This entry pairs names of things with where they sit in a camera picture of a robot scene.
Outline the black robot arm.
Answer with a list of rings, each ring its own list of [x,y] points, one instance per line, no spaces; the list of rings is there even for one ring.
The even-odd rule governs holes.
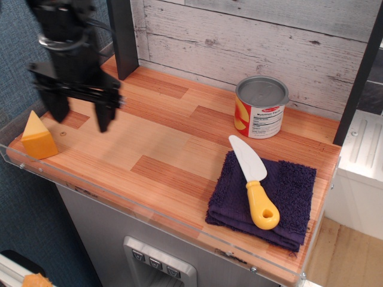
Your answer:
[[[120,107],[120,82],[105,73],[99,60],[96,28],[110,30],[91,19],[91,1],[28,1],[42,32],[39,43],[50,61],[29,64],[34,85],[53,118],[62,122],[68,115],[70,97],[94,104],[99,130],[106,132]]]

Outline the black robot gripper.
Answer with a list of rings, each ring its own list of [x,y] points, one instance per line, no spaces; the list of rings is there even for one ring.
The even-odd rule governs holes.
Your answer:
[[[120,83],[100,68],[102,54],[95,32],[85,29],[74,39],[61,41],[40,33],[38,42],[49,52],[50,60],[31,63],[29,70],[51,116],[59,123],[66,118],[68,97],[93,102],[99,130],[106,132],[121,105]]]

